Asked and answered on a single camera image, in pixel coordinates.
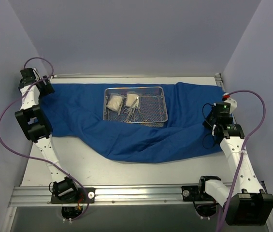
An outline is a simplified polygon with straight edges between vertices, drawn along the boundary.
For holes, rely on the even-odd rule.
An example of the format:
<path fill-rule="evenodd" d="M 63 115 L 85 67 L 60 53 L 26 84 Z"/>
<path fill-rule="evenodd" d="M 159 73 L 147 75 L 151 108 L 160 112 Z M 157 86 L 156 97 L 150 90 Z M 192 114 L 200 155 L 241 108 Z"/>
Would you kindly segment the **blue surgical drape cloth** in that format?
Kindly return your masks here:
<path fill-rule="evenodd" d="M 221 101 L 217 86 L 179 82 L 163 85 L 168 121 L 148 127 L 103 120 L 104 91 L 112 84 L 53 84 L 54 93 L 40 106 L 49 119 L 54 137 L 80 138 L 100 155 L 115 161 L 162 163 L 220 152 L 203 126 L 206 103 Z"/>

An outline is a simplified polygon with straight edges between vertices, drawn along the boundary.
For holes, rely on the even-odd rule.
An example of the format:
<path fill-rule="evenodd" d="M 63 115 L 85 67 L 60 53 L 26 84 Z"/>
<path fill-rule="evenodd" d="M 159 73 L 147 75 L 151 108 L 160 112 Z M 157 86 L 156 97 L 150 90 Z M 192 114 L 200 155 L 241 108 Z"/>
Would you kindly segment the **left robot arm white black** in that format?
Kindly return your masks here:
<path fill-rule="evenodd" d="M 46 76 L 40 77 L 35 68 L 24 68 L 20 71 L 22 78 L 19 90 L 22 103 L 15 117 L 25 137 L 38 148 L 50 172 L 52 183 L 49 190 L 60 201 L 69 203 L 79 198 L 79 190 L 75 182 L 63 173 L 52 141 L 53 128 L 44 114 L 40 100 L 55 92 Z"/>

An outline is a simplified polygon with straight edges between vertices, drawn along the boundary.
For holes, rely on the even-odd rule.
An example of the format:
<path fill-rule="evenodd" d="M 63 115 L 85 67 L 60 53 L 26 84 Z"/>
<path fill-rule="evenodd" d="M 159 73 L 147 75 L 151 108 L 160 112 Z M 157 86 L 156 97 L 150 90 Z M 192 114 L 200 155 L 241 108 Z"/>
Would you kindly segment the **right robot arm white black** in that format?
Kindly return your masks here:
<path fill-rule="evenodd" d="M 223 223 L 263 226 L 273 209 L 273 195 L 266 193 L 256 177 L 245 149 L 246 137 L 242 127 L 233 122 L 231 109 L 230 102 L 212 104 L 203 124 L 217 139 L 233 174 L 233 182 L 227 187 L 217 176 L 201 176 L 196 193 L 204 200 L 212 197 L 223 208 Z"/>

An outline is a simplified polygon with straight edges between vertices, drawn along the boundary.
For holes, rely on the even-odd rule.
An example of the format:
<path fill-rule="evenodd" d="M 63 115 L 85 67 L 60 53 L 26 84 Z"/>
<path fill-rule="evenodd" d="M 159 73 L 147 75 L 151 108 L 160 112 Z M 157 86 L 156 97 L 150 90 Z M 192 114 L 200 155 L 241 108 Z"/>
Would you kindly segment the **left white gauze pack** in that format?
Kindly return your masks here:
<path fill-rule="evenodd" d="M 124 95 L 120 95 L 117 93 L 111 93 L 108 103 L 106 104 L 106 107 L 109 110 L 112 110 L 114 112 L 118 112 L 120 109 L 120 106 L 123 102 Z"/>

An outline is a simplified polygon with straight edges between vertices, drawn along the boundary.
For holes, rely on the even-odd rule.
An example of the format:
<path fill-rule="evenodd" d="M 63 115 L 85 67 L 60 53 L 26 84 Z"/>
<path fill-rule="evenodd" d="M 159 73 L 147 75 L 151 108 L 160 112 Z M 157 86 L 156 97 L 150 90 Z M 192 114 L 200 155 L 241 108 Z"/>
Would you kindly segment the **white gauze pack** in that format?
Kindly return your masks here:
<path fill-rule="evenodd" d="M 126 94 L 126 107 L 139 106 L 141 96 L 136 92 L 128 92 Z"/>
<path fill-rule="evenodd" d="M 109 110 L 112 110 L 114 112 L 118 112 L 120 109 L 120 106 L 123 102 L 124 95 L 120 95 L 117 93 L 111 93 L 108 103 L 106 104 L 106 107 Z"/>

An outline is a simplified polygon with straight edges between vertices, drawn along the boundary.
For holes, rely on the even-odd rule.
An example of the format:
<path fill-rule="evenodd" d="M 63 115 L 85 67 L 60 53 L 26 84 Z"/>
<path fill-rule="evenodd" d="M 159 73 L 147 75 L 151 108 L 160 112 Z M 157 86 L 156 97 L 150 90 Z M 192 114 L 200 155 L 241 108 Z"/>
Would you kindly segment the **metal mesh instrument tray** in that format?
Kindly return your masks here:
<path fill-rule="evenodd" d="M 123 122 L 127 114 L 125 114 L 126 94 L 128 92 L 138 93 L 140 98 L 139 109 L 148 122 L 141 122 L 141 116 L 137 109 L 131 118 L 129 124 L 142 124 L 151 127 L 162 127 L 168 120 L 167 107 L 165 102 L 164 90 L 162 87 L 116 87 L 107 88 L 104 91 L 104 106 L 103 106 L 103 120 Z M 109 110 L 106 104 L 109 101 L 111 93 L 124 95 L 124 105 L 121 114 L 118 116 L 117 112 Z"/>

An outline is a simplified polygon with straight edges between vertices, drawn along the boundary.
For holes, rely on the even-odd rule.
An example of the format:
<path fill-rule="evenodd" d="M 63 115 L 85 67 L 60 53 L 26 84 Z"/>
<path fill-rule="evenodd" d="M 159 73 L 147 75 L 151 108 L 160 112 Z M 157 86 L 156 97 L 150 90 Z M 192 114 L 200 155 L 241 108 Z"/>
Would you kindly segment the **steel scissors right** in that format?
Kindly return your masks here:
<path fill-rule="evenodd" d="M 136 107 L 136 109 L 137 109 L 137 111 L 138 111 L 138 113 L 139 113 L 139 115 L 141 116 L 141 122 L 148 122 L 148 120 L 144 117 L 144 115 L 142 114 L 142 112 L 141 112 L 141 110 L 139 109 L 139 107 Z"/>

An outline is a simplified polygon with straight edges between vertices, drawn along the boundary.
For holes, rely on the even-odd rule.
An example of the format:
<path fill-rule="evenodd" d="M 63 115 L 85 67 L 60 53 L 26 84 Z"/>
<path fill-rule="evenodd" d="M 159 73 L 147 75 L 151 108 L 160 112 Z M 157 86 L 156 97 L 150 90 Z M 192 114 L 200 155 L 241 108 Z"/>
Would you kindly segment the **right white gauze pack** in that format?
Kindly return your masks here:
<path fill-rule="evenodd" d="M 126 94 L 126 107 L 139 106 L 141 96 L 136 92 L 128 92 Z"/>

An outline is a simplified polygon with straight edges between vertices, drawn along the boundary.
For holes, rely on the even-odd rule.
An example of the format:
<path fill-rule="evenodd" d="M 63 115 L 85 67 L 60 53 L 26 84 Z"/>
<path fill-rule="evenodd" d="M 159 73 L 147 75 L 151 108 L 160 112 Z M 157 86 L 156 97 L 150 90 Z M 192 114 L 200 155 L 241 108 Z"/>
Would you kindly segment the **steel forceps left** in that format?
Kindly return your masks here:
<path fill-rule="evenodd" d="M 131 107 L 126 107 L 124 108 L 124 113 L 127 114 L 126 118 L 123 120 L 123 122 L 131 122 L 131 118 L 132 116 L 134 115 L 134 112 L 135 112 L 135 109 L 136 109 L 136 106 L 131 106 Z"/>

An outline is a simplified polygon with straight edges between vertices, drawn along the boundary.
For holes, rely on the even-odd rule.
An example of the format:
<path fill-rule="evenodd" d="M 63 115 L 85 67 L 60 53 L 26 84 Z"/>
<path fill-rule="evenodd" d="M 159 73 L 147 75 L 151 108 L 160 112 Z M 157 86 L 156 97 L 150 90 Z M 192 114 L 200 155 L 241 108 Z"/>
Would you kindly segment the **aluminium back rail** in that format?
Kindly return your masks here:
<path fill-rule="evenodd" d="M 187 74 L 81 74 L 81 73 L 72 73 L 72 74 L 55 74 L 55 78 L 147 78 L 147 77 L 222 77 L 221 73 L 216 73 L 214 75 L 187 75 Z"/>

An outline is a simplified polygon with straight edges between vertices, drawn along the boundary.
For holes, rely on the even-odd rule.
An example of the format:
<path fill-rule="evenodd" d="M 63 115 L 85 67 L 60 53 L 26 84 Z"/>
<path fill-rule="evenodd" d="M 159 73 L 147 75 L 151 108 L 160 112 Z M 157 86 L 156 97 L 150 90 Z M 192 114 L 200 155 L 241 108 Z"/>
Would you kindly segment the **aluminium rail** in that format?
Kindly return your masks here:
<path fill-rule="evenodd" d="M 187 74 L 81 74 L 81 73 L 72 73 L 72 74 L 55 74 L 55 78 L 147 78 L 147 77 L 222 77 L 221 73 L 216 73 L 214 75 L 187 75 Z"/>
<path fill-rule="evenodd" d="M 184 202 L 181 184 L 94 186 L 94 203 L 90 206 L 178 205 Z M 52 204 L 47 186 L 15 187 L 8 207 L 75 207 L 77 203 Z"/>

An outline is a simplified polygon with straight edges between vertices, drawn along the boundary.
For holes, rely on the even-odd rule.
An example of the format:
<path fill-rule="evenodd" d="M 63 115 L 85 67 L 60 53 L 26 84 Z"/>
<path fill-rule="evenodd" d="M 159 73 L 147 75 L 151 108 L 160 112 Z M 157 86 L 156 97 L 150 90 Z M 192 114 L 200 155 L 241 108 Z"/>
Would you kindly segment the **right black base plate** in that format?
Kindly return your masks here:
<path fill-rule="evenodd" d="M 215 199 L 207 193 L 202 193 L 198 185 L 181 186 L 182 199 L 184 202 L 215 202 Z"/>

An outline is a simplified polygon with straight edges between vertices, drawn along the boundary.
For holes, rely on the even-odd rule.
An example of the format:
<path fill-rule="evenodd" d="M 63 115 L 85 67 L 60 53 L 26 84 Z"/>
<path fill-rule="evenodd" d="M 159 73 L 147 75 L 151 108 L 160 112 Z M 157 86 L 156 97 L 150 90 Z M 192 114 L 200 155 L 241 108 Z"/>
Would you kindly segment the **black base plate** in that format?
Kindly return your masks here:
<path fill-rule="evenodd" d="M 51 204 L 72 204 L 72 203 L 94 203 L 95 201 L 95 188 L 85 188 L 83 190 L 78 187 L 78 190 L 67 190 L 64 194 L 56 196 L 52 194 Z"/>
<path fill-rule="evenodd" d="M 198 185 L 181 186 L 182 199 L 184 202 L 215 202 L 215 199 L 207 193 L 202 193 Z"/>

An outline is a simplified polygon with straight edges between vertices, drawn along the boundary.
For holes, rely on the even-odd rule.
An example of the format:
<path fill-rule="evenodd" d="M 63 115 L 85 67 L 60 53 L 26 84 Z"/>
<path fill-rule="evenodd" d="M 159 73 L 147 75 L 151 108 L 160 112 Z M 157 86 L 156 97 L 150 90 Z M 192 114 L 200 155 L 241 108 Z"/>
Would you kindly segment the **aluminium front rail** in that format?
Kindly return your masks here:
<path fill-rule="evenodd" d="M 90 206 L 178 205 L 184 202 L 181 184 L 94 186 L 94 203 Z M 8 207 L 75 207 L 77 203 L 52 204 L 47 186 L 15 187 Z"/>

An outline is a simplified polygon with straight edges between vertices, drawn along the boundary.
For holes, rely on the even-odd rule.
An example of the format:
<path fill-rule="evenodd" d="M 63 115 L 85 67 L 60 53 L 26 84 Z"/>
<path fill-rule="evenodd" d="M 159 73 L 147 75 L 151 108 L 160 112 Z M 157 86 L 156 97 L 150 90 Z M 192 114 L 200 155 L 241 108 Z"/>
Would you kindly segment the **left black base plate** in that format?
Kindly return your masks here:
<path fill-rule="evenodd" d="M 51 204 L 72 204 L 72 203 L 94 203 L 95 201 L 95 188 L 85 188 L 83 190 L 78 187 L 78 190 L 67 190 L 64 194 L 56 196 L 52 194 Z"/>

